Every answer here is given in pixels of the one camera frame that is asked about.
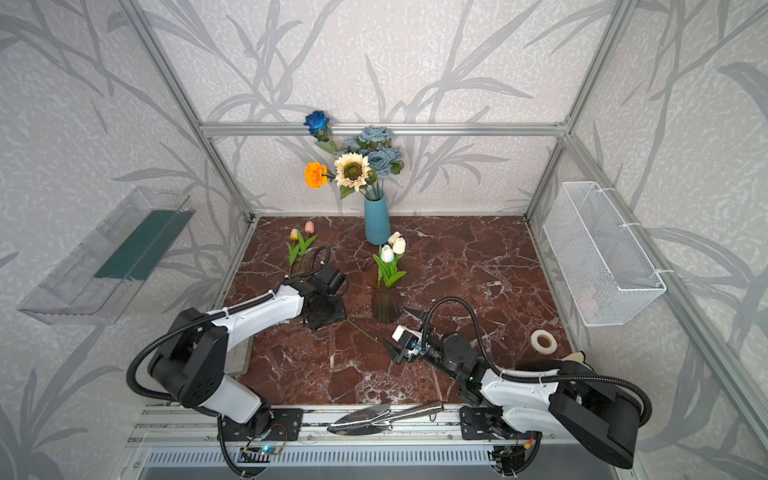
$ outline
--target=marble tabletop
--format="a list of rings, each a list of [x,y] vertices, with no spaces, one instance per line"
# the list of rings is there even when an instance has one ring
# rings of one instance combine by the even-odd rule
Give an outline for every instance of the marble tabletop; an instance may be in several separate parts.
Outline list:
[[[331,263],[346,274],[348,285],[340,292],[347,317],[370,336],[391,339],[396,324],[379,323],[370,312],[364,271],[378,247],[365,241],[359,217],[262,217],[225,304],[280,282],[288,267],[290,230],[307,220],[318,236],[313,246],[328,245]],[[571,352],[522,217],[392,217],[391,223],[408,241],[400,262],[408,273],[399,285],[406,305],[426,310],[448,295],[467,300],[489,355],[502,368]],[[398,322],[419,327],[408,314]],[[477,348],[472,321],[461,306],[440,306],[433,324],[438,334],[458,331]],[[551,356],[531,347],[529,337],[537,329],[557,339]],[[248,372],[239,380],[273,405],[461,402],[447,375],[424,361],[396,365],[384,346],[346,321],[313,332],[296,318],[264,330],[254,337]]]

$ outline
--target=transparent amber vase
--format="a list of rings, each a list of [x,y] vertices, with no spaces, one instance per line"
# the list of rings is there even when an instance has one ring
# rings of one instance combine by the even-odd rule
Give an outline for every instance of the transparent amber vase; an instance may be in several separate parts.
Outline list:
[[[371,314],[381,323],[392,323],[402,315],[402,296],[398,289],[399,281],[392,286],[377,281],[379,265],[374,263],[366,271],[366,282],[371,287]]]

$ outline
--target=white masking tape roll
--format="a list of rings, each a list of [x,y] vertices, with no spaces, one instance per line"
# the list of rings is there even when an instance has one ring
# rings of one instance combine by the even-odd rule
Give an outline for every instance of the white masking tape roll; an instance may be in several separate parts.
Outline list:
[[[531,334],[531,345],[542,355],[551,355],[558,349],[558,341],[547,330],[536,330]]]

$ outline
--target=wall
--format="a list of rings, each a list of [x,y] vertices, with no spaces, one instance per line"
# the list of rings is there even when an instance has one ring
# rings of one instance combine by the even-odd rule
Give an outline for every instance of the wall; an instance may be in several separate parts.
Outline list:
[[[575,133],[766,392],[768,3],[663,5],[634,12]],[[588,361],[654,402],[637,445],[648,477],[768,478],[768,460],[663,300],[625,326],[583,327],[541,230],[559,183],[583,179],[566,155],[535,235]]]
[[[205,121],[303,122],[322,109],[334,121],[363,123],[562,121],[614,7],[613,0],[141,4]],[[333,163],[311,138],[218,141],[254,210],[362,211],[359,196],[340,202],[332,187],[312,192],[303,184],[306,163]],[[520,214],[554,144],[397,141],[406,168],[385,189],[401,214]],[[457,199],[457,191],[472,194]]]
[[[146,399],[124,369],[205,307],[245,222],[113,2],[0,3],[0,476],[106,478]],[[136,186],[197,212],[113,326],[16,310]]]

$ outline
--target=vase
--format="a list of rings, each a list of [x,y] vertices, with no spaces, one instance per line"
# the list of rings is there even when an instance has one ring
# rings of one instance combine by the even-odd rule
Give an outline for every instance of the vase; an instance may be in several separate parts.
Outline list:
[[[378,281],[379,265],[374,263],[366,271],[366,282],[371,287],[371,314],[381,323],[392,323],[402,315],[402,296],[395,282],[387,286]]]
[[[379,200],[366,202],[366,240],[374,245],[383,245],[392,235],[389,226],[389,212],[386,207],[386,196]]]

